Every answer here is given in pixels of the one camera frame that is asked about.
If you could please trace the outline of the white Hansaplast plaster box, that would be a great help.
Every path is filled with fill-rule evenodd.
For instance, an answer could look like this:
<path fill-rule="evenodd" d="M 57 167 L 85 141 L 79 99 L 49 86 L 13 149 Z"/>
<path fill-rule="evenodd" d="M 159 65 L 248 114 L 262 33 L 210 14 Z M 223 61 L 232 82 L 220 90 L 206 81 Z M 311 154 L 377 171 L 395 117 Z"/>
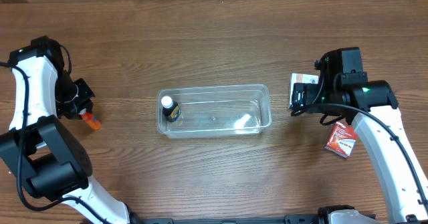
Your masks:
<path fill-rule="evenodd" d="M 290 77 L 290 104 L 289 107 L 292 107 L 292 94 L 294 90 L 294 84 L 302 83 L 302 84 L 318 84 L 319 77 L 317 75 L 310 74 L 298 74 L 292 73 Z"/>

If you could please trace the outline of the orange bottle white cap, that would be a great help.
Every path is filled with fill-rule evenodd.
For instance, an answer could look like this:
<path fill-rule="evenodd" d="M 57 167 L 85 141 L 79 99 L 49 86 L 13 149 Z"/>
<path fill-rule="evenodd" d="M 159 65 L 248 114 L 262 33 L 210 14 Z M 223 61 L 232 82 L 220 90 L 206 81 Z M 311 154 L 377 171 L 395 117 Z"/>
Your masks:
<path fill-rule="evenodd" d="M 79 113 L 82 120 L 93 130 L 99 130 L 101 128 L 101 122 L 96 119 L 93 113 L 84 112 L 83 110 Z"/>

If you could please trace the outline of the red white packet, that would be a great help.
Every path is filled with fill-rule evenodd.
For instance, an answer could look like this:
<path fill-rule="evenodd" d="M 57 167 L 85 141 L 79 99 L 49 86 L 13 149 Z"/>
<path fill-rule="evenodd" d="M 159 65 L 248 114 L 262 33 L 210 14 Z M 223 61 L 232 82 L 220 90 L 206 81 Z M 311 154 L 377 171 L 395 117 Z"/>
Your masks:
<path fill-rule="evenodd" d="M 335 122 L 324 148 L 343 158 L 348 158 L 357 139 L 358 135 L 351 126 L 342 122 Z"/>

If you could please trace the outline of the dark bottle white cap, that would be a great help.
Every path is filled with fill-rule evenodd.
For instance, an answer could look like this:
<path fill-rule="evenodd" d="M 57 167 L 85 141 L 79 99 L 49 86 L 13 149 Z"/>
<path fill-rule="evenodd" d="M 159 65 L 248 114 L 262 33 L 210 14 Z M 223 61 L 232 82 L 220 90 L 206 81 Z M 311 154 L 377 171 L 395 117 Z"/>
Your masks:
<path fill-rule="evenodd" d="M 175 122 L 181 115 L 178 102 L 175 102 L 170 96 L 163 96 L 160 100 L 163 107 L 163 115 L 168 122 Z"/>

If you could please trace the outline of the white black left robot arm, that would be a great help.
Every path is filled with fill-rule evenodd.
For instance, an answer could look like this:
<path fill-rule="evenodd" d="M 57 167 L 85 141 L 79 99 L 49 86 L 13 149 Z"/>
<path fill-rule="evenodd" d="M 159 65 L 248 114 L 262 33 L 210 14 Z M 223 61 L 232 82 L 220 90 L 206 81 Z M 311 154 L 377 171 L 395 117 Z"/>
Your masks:
<path fill-rule="evenodd" d="M 1 66 L 16 83 L 15 113 L 1 135 L 1 159 L 15 175 L 17 193 L 32 211 L 59 204 L 73 207 L 92 223 L 140 223 L 93 176 L 88 153 L 60 122 L 92 113 L 93 91 L 70 77 L 66 48 L 48 36 L 12 51 Z"/>

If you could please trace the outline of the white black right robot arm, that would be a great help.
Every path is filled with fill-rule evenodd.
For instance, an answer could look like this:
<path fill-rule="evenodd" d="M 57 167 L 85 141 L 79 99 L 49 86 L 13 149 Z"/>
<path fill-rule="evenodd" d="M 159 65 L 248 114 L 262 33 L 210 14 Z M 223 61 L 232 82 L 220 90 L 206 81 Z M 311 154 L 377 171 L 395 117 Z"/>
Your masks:
<path fill-rule="evenodd" d="M 409 143 L 398 100 L 384 80 L 370 81 L 358 47 L 326 52 L 314 67 L 316 83 L 290 86 L 292 116 L 321 114 L 328 125 L 345 120 L 363 143 L 379 180 L 389 223 L 427 222 L 427 177 Z"/>

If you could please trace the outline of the clear plastic container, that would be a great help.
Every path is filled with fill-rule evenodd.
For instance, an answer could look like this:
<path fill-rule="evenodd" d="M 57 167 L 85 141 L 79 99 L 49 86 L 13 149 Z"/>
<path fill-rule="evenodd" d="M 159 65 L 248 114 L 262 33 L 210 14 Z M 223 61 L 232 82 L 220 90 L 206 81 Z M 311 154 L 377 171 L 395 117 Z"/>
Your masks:
<path fill-rule="evenodd" d="M 163 114 L 165 96 L 178 103 L 174 122 Z M 272 121 L 270 93 L 263 84 L 164 89 L 156 100 L 156 128 L 171 139 L 258 134 Z"/>

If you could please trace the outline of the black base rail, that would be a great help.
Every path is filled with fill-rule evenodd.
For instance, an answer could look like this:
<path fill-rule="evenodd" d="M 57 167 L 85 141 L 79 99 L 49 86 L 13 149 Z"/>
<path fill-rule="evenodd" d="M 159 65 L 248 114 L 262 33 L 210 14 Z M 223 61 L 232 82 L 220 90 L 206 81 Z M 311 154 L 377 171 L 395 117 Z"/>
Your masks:
<path fill-rule="evenodd" d="M 317 224 L 319 217 L 315 214 L 289 214 L 284 217 L 253 217 L 237 219 L 183 219 L 171 218 L 141 219 L 135 223 L 142 224 Z"/>

